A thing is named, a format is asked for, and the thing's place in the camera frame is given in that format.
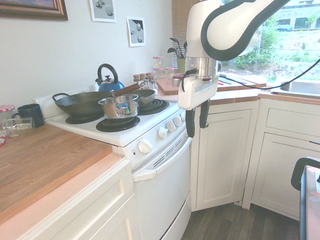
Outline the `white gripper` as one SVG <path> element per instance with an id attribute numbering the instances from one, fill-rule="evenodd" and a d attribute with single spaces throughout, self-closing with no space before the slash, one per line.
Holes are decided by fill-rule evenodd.
<path id="1" fill-rule="evenodd" d="M 181 81 L 178 90 L 178 106 L 185 111 L 185 125 L 187 135 L 193 138 L 195 135 L 195 107 L 201 104 L 199 126 L 205 129 L 210 108 L 210 98 L 218 89 L 218 75 L 208 81 L 196 75 L 186 77 Z"/>

